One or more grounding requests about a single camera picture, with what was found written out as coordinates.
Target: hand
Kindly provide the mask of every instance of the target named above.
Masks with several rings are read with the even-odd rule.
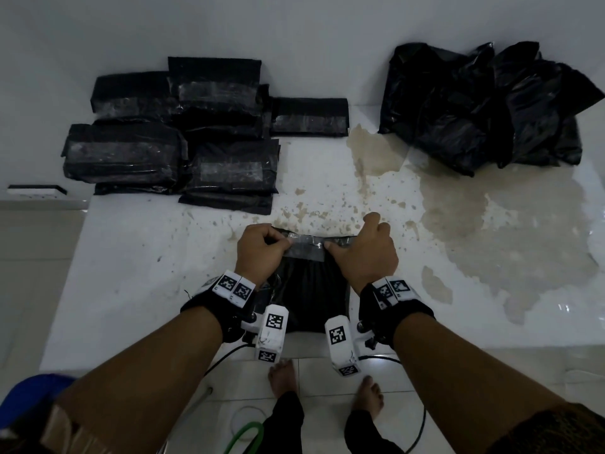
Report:
[[[277,242],[266,244],[264,238],[267,236]],[[237,243],[235,273],[248,279],[259,290],[275,272],[290,245],[292,243],[268,223],[247,226]]]
[[[334,257],[344,277],[359,295],[368,283],[387,275],[393,275],[399,264],[391,227],[380,223],[380,213],[368,213],[364,227],[353,244],[344,249],[333,242],[326,242],[326,250]]]

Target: black pants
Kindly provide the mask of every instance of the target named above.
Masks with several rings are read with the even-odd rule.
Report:
[[[277,400],[273,414],[264,422],[264,436],[257,454],[298,454],[303,452],[301,427],[304,412],[295,392]],[[367,411],[352,411],[344,428],[344,440],[352,454],[402,454],[402,450],[378,433]]]

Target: left hand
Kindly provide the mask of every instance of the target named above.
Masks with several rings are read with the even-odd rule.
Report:
[[[265,237],[277,242],[268,245]],[[284,252],[292,243],[268,223],[251,224],[244,230],[237,243],[237,263],[235,273],[260,286],[275,272]]]

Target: white countertop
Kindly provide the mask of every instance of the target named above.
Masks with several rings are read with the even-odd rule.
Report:
[[[351,129],[376,132],[378,111],[352,107]],[[185,290],[233,269],[247,224],[343,236],[368,211],[391,224],[397,274],[479,347],[605,344],[605,191],[586,156],[575,168],[488,167],[458,178],[415,149],[388,171],[397,155],[355,134],[369,175],[360,176],[346,138],[280,138],[280,194],[268,217],[181,205],[178,196],[93,197],[41,369],[91,369],[167,322]],[[357,304],[353,295],[352,325]],[[290,334],[284,356],[328,356],[326,339]]]

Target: bare foot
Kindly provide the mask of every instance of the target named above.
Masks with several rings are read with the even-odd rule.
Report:
[[[298,393],[297,377],[292,360],[281,360],[268,371],[268,381],[276,398],[293,390]]]
[[[380,391],[380,386],[374,383],[372,376],[366,376],[357,390],[357,395],[355,395],[353,410],[364,409],[370,413],[372,420],[374,420],[380,414],[382,408],[384,408],[384,395]]]

